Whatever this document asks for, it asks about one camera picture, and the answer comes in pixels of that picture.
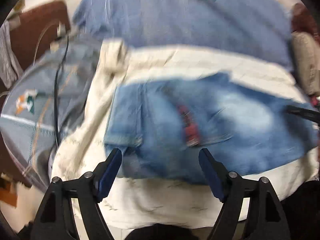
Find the blue denim jeans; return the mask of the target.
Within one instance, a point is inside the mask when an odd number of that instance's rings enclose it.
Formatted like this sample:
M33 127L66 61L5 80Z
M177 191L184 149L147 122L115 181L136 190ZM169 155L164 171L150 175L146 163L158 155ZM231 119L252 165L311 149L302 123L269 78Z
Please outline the blue denim jeans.
M122 152L118 175L126 178L204 185L203 148L230 171L259 174L317 146L312 122L287 113L294 104L234 83L226 73L119 86L104 150Z

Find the beige striped pillow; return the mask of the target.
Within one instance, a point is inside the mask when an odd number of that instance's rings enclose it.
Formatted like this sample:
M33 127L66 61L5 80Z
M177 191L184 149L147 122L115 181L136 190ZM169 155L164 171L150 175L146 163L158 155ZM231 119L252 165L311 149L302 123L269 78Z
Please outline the beige striped pillow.
M307 95L319 96L319 44L306 32L292 33L296 76Z

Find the cream leaf-print quilt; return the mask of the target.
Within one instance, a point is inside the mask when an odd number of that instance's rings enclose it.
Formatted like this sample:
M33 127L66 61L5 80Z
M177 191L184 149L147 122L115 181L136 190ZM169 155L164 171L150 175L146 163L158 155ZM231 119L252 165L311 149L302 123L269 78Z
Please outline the cream leaf-print quilt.
M207 47L172 45L127 48L120 39L102 43L82 125L63 139L52 174L63 180L80 177L106 158L103 137L116 87L171 77L195 79L229 72L239 84L296 102L305 98L293 76L280 65ZM152 223L191 229L214 224L221 210L208 186L176 180L117 178L99 205L109 226L135 229Z

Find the blue plaid pillow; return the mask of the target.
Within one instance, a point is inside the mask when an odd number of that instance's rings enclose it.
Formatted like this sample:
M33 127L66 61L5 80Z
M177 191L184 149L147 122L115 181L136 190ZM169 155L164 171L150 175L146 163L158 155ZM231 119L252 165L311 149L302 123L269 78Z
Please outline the blue plaid pillow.
M293 71L291 23L275 0L82 0L73 23L99 40L212 47Z

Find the grey-blue patterned bedsheet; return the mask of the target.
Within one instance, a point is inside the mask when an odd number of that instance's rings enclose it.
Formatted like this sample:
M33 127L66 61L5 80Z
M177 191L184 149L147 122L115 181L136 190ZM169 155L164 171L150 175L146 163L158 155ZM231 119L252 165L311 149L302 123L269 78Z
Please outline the grey-blue patterned bedsheet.
M57 141L83 122L101 45L87 35L61 41L28 67L5 99L4 144L24 178L42 192L49 185Z

